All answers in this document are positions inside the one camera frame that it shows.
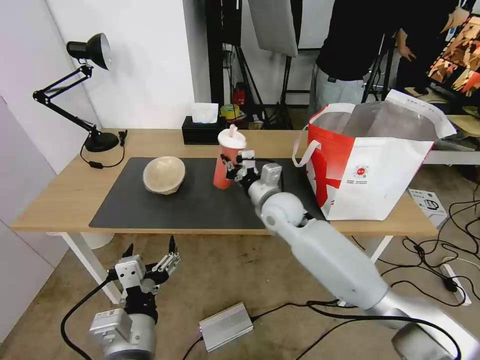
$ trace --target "red cup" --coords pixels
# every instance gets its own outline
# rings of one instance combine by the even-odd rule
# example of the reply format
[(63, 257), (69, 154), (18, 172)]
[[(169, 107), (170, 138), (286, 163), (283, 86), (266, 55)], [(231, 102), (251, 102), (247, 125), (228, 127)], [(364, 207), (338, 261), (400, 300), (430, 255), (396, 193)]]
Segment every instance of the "red cup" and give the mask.
[[(247, 147), (245, 136), (239, 133), (237, 127), (234, 125), (231, 125), (230, 129), (222, 130), (218, 134), (218, 143), (220, 144), (220, 154), (229, 158), (234, 164), (237, 163), (238, 152)], [(229, 188), (231, 183), (232, 180), (227, 179), (227, 168), (220, 155), (218, 155), (218, 158), (216, 159), (215, 173), (213, 174), (213, 185), (219, 189), (225, 190)]]

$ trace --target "bowl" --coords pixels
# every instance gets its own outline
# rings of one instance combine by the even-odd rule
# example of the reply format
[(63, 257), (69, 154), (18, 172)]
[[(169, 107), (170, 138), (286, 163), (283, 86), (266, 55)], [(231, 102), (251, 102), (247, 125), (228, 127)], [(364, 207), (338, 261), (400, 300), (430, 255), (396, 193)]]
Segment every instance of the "bowl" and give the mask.
[(175, 193), (185, 178), (185, 164), (178, 157), (162, 156), (150, 161), (143, 170), (145, 188), (156, 194)]

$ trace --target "black tissue box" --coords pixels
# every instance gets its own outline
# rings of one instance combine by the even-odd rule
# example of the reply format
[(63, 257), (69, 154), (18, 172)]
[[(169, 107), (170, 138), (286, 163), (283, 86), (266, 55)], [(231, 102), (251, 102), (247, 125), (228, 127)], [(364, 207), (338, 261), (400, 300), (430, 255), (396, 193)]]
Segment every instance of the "black tissue box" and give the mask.
[(205, 124), (193, 122), (191, 116), (186, 116), (181, 133), (185, 145), (217, 145), (219, 133), (227, 128), (224, 116), (219, 116), (216, 123)]

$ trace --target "lamp shade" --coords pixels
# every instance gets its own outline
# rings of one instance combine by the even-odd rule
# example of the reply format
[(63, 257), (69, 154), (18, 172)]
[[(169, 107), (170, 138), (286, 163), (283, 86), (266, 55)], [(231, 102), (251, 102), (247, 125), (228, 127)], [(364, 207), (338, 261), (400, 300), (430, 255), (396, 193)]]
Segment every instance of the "lamp shade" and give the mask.
[(105, 70), (108, 70), (112, 63), (109, 41), (104, 33), (93, 35), (87, 42), (69, 41), (66, 51), (74, 59), (92, 60)]

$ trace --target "red and white bag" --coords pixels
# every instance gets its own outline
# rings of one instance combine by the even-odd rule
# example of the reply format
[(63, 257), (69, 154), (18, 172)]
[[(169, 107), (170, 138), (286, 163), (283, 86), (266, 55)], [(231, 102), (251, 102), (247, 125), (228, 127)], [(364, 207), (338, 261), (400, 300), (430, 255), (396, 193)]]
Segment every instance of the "red and white bag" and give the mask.
[(312, 116), (308, 147), (296, 156), (327, 220), (384, 220), (435, 140), (455, 134), (433, 105), (392, 90), (385, 101), (330, 104)]

